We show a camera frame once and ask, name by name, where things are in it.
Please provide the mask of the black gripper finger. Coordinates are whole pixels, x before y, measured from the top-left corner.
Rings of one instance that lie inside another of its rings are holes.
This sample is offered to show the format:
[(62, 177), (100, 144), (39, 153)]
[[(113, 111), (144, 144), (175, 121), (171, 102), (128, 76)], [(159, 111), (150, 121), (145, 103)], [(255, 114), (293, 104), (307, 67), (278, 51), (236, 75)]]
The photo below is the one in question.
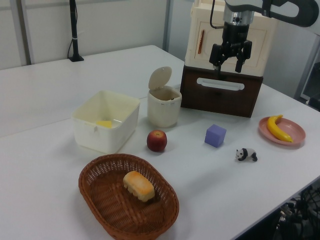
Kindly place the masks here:
[(224, 47), (219, 44), (213, 44), (211, 49), (211, 54), (209, 57), (209, 62), (212, 64), (212, 67), (216, 71), (218, 79), (221, 78), (221, 67), (222, 64), (228, 59), (224, 54)]
[(251, 57), (251, 51), (252, 51), (252, 42), (250, 40), (246, 40), (240, 45), (240, 48), (236, 54), (237, 62), (235, 66), (235, 71), (237, 73), (240, 73), (242, 71), (242, 67), (245, 61)]

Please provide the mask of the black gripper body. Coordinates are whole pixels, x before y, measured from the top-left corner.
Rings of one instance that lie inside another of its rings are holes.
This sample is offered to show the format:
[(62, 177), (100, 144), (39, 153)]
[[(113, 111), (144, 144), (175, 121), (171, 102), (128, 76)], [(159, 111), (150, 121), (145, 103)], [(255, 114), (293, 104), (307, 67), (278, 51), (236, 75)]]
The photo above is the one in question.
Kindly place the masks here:
[(234, 25), (224, 22), (223, 28), (223, 53), (236, 54), (242, 50), (247, 40), (249, 25)]

